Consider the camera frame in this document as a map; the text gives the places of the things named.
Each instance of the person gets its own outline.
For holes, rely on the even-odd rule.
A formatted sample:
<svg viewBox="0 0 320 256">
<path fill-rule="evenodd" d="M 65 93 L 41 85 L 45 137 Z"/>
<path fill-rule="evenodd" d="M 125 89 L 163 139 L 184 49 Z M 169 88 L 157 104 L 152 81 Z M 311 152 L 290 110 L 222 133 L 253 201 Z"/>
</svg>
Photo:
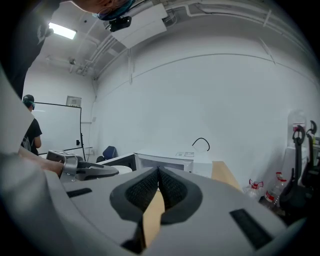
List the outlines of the person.
<svg viewBox="0 0 320 256">
<path fill-rule="evenodd" d="M 28 94 L 23 97 L 23 104 L 32 113 L 32 110 L 35 109 L 35 98 Z M 41 134 L 39 123 L 37 119 L 34 118 L 23 138 L 21 146 L 38 156 L 39 153 L 37 149 L 41 147 Z"/>
<path fill-rule="evenodd" d="M 131 5 L 135 0 L 72 0 L 77 7 L 85 12 L 98 14 L 114 13 L 123 6 Z M 12 10 L 12 19 L 5 22 L 2 31 L 5 38 L 0 51 L 2 68 L 16 94 L 22 98 L 27 71 L 39 55 L 46 37 L 52 34 L 49 22 L 60 3 L 66 0 L 23 0 L 6 1 L 3 9 Z M 44 170 L 61 175 L 63 163 L 44 159 L 20 147 L 18 154 L 38 163 Z"/>
</svg>

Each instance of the black t-shirt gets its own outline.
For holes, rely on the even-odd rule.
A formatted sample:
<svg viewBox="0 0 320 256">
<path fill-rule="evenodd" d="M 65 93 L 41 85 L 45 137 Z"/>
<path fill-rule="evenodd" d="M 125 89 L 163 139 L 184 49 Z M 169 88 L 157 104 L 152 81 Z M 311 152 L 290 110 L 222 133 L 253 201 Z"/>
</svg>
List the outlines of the black t-shirt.
<svg viewBox="0 0 320 256">
<path fill-rule="evenodd" d="M 42 134 L 42 132 L 40 130 L 40 126 L 39 126 L 37 119 L 33 119 L 32 123 L 30 124 L 29 129 L 26 131 L 26 134 L 24 137 L 29 139 L 29 142 L 31 144 L 31 152 L 37 156 L 39 154 L 38 154 L 38 150 L 36 148 L 34 140 L 36 137 L 39 137 L 41 134 Z"/>
<path fill-rule="evenodd" d="M 8 1 L 12 17 L 5 22 L 0 60 L 13 89 L 22 99 L 27 71 L 49 34 L 49 22 L 61 0 Z"/>
</svg>

